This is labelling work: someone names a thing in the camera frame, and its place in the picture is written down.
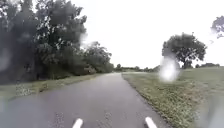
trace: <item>grass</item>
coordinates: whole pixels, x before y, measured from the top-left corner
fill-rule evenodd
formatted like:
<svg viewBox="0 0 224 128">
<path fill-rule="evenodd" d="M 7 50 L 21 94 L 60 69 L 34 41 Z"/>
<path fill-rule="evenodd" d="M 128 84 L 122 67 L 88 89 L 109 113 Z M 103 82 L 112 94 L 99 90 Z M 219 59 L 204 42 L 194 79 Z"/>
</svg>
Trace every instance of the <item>grass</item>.
<svg viewBox="0 0 224 128">
<path fill-rule="evenodd" d="M 83 80 L 88 80 L 98 75 L 99 74 L 73 76 L 59 80 L 36 81 L 18 85 L 0 86 L 0 100 L 10 100 L 20 96 L 38 94 L 43 91 L 63 87 Z"/>
<path fill-rule="evenodd" d="M 174 128 L 197 127 L 198 107 L 210 96 L 224 95 L 222 67 L 185 70 L 172 84 L 160 82 L 156 73 L 122 76 Z"/>
</svg>

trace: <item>asphalt road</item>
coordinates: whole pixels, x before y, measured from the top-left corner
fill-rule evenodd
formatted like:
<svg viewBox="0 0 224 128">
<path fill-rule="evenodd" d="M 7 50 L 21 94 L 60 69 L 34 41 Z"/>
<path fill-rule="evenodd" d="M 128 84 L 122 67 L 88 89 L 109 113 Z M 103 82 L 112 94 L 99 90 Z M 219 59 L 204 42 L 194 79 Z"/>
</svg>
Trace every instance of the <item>asphalt road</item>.
<svg viewBox="0 0 224 128">
<path fill-rule="evenodd" d="M 168 124 L 125 81 L 107 74 L 61 89 L 14 99 L 0 112 L 0 128 L 145 128 L 150 116 L 158 128 Z"/>
</svg>

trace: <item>foliage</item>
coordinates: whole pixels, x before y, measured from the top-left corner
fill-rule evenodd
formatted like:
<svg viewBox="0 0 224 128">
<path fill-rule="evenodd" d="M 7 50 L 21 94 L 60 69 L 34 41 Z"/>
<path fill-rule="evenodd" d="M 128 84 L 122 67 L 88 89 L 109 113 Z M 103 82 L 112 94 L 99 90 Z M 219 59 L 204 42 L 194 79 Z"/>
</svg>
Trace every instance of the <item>foliage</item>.
<svg viewBox="0 0 224 128">
<path fill-rule="evenodd" d="M 117 64 L 116 71 L 122 71 L 121 64 Z"/>
<path fill-rule="evenodd" d="M 0 72 L 2 83 L 59 79 L 70 75 L 111 72 L 111 54 L 99 43 L 81 48 L 87 16 L 66 0 L 0 2 L 0 54 L 9 64 Z"/>
<path fill-rule="evenodd" d="M 195 65 L 195 68 L 200 68 L 200 65 L 199 65 L 199 64 L 196 64 L 196 65 Z"/>
<path fill-rule="evenodd" d="M 85 62 L 90 64 L 98 73 L 107 73 L 113 70 L 110 64 L 111 53 L 106 48 L 101 47 L 98 42 L 93 42 L 92 46 L 84 53 Z"/>
<path fill-rule="evenodd" d="M 213 21 L 211 29 L 217 33 L 217 38 L 223 37 L 224 32 L 224 16 L 216 17 Z"/>
<path fill-rule="evenodd" d="M 213 64 L 213 63 L 205 63 L 202 64 L 200 67 L 219 67 L 219 64 Z"/>
<path fill-rule="evenodd" d="M 178 61 L 183 62 L 183 68 L 191 67 L 192 60 L 203 60 L 206 46 L 198 41 L 194 35 L 182 34 L 171 36 L 163 44 L 162 55 L 174 55 Z"/>
</svg>

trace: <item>white sky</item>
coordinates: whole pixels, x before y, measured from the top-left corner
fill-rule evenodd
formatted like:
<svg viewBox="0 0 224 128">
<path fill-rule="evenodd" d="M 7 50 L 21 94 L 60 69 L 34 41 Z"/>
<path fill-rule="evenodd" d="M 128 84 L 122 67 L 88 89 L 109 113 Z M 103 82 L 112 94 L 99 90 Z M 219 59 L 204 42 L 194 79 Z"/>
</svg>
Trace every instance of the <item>white sky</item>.
<svg viewBox="0 0 224 128">
<path fill-rule="evenodd" d="M 153 68 L 160 64 L 164 41 L 192 33 L 208 45 L 205 62 L 224 65 L 224 39 L 214 40 L 210 27 L 224 15 L 222 0 L 72 0 L 84 7 L 88 37 L 112 53 L 111 62 Z"/>
</svg>

